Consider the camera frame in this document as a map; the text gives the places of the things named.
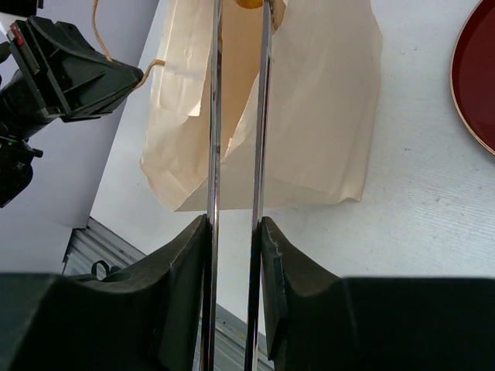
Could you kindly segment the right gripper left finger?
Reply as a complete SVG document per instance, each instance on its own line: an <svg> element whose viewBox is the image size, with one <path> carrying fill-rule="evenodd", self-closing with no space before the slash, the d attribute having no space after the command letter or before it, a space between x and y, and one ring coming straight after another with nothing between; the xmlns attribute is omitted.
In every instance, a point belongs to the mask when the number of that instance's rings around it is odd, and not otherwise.
<svg viewBox="0 0 495 371"><path fill-rule="evenodd" d="M3 370L190 370L207 218L103 280L1 276Z"/></svg>

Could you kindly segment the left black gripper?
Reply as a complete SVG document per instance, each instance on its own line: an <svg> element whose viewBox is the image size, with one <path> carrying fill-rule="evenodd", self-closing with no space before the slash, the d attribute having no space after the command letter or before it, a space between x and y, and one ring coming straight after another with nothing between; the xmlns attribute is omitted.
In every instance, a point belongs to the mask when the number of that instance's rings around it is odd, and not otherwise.
<svg viewBox="0 0 495 371"><path fill-rule="evenodd" d="M7 111L34 122L83 121L111 114L143 77L135 66L109 61L78 28L32 16L8 32L18 70L7 85Z"/></svg>

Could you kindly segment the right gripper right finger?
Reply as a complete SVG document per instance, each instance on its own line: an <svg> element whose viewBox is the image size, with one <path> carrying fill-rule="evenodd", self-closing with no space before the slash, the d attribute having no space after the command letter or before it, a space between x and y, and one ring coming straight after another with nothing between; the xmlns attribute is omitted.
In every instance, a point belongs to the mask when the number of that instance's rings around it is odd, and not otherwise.
<svg viewBox="0 0 495 371"><path fill-rule="evenodd" d="M337 277L261 223L268 358L277 370L492 370L488 278Z"/></svg>

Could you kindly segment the striped croissant bread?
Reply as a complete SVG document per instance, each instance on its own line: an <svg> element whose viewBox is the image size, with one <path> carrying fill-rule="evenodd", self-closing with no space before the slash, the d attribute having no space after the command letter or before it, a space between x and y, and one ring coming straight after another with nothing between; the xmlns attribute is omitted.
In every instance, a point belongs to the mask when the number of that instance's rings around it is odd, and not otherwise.
<svg viewBox="0 0 495 371"><path fill-rule="evenodd" d="M263 0L235 0L243 9L258 9L263 6Z"/></svg>

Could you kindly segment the beige paper bag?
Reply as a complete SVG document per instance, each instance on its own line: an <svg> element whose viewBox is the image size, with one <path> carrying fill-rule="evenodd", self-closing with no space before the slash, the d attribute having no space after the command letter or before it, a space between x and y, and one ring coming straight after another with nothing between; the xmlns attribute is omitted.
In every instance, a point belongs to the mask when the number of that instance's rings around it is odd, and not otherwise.
<svg viewBox="0 0 495 371"><path fill-rule="evenodd" d="M163 1L161 64L125 105L96 204L207 204L211 1ZM253 202L262 9L223 4L220 207ZM332 205L363 194L381 83L369 1L280 1L271 41L265 205Z"/></svg>

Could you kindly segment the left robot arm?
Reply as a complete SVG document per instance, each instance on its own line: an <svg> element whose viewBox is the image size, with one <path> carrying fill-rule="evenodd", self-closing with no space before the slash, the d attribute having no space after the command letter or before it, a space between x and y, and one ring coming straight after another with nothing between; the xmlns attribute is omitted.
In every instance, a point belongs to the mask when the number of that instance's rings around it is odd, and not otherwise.
<svg viewBox="0 0 495 371"><path fill-rule="evenodd" d="M13 22L1 48L18 65L1 89L1 205L32 181L43 151L29 139L56 119L65 123L111 114L142 81L135 66L108 60L78 28L39 16Z"/></svg>

